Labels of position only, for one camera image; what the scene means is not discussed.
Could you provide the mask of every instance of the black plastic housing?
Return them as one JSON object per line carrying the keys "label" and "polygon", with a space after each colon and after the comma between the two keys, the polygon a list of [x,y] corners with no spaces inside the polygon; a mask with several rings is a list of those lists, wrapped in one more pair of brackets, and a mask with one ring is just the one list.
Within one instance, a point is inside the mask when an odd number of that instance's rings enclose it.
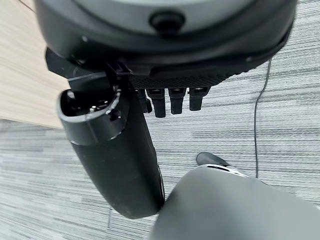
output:
{"label": "black plastic housing", "polygon": [[97,189],[130,219],[156,214],[165,202],[157,155],[133,91],[119,89],[109,105],[73,114],[67,91],[58,99],[58,115],[77,156]]}

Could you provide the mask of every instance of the gray pants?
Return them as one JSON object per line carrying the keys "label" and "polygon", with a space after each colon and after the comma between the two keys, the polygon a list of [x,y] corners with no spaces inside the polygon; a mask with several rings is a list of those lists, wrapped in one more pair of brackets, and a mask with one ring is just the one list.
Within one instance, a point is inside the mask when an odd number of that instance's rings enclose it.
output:
{"label": "gray pants", "polygon": [[320,211],[232,167],[208,164],[178,182],[149,239],[315,240]]}

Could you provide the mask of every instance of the black clip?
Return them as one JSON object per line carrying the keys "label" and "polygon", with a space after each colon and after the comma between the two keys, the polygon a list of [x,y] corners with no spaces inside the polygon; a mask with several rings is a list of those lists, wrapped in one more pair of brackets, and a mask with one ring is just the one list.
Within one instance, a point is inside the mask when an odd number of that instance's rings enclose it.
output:
{"label": "black clip", "polygon": [[206,96],[211,87],[190,87],[188,94],[190,95],[190,111],[201,110],[202,98]]}
{"label": "black clip", "polygon": [[144,89],[136,89],[135,93],[140,101],[143,113],[151,113],[152,106],[150,100],[146,97],[146,91]]}
{"label": "black clip", "polygon": [[165,102],[165,90],[161,88],[148,89],[146,91],[149,98],[151,98],[154,114],[156,118],[166,117],[166,102]]}
{"label": "black clip", "polygon": [[184,96],[186,95],[186,88],[170,88],[169,96],[171,102],[171,113],[181,114],[182,104],[184,101]]}

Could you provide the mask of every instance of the round button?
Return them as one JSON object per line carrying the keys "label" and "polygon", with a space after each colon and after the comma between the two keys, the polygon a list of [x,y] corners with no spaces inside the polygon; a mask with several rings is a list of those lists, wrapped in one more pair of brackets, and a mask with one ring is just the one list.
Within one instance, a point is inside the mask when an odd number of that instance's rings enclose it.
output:
{"label": "round button", "polygon": [[150,25],[160,35],[175,35],[185,23],[185,17],[174,11],[157,12],[149,21]]}

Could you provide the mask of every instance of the gray carpet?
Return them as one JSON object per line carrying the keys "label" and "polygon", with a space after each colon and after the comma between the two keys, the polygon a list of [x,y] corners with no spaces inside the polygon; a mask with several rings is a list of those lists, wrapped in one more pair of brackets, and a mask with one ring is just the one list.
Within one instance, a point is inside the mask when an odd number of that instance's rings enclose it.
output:
{"label": "gray carpet", "polygon": [[[260,178],[320,206],[320,1],[300,1],[289,43],[272,60],[257,112]],[[213,87],[202,111],[146,115],[167,194],[201,151],[255,174],[254,106],[267,64]],[[0,239],[147,237],[155,217],[129,220],[91,183],[60,129],[0,121]]]}

